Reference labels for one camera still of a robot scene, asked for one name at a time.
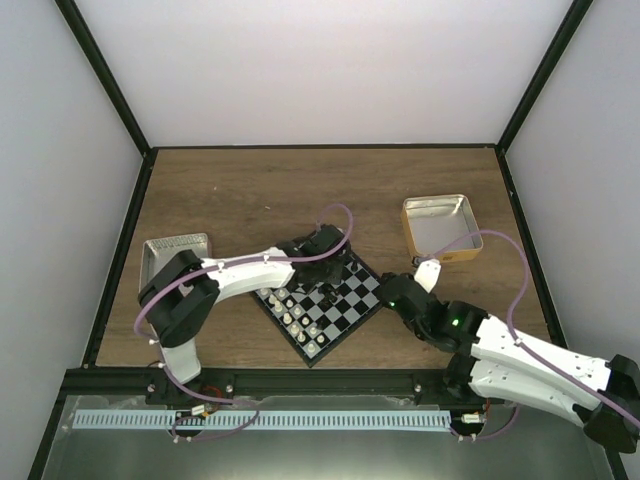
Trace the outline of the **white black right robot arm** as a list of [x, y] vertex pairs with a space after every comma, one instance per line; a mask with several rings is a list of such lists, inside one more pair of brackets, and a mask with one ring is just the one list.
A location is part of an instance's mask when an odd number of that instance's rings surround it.
[[448, 352], [447, 396], [501, 399], [563, 418], [606, 449], [632, 454], [639, 445], [639, 366], [572, 352], [511, 328], [462, 301], [437, 299], [419, 274], [386, 273], [381, 303], [419, 340]]

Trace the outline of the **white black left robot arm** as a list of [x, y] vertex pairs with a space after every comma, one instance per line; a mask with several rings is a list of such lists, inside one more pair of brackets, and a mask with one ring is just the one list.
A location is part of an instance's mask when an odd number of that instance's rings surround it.
[[138, 335], [143, 321], [151, 326], [148, 339], [159, 345], [170, 393], [184, 404], [203, 395], [195, 336], [214, 305], [262, 288], [326, 280], [349, 248], [351, 231], [323, 224], [307, 236], [227, 259], [200, 258], [191, 250], [174, 255], [139, 292], [134, 323]]

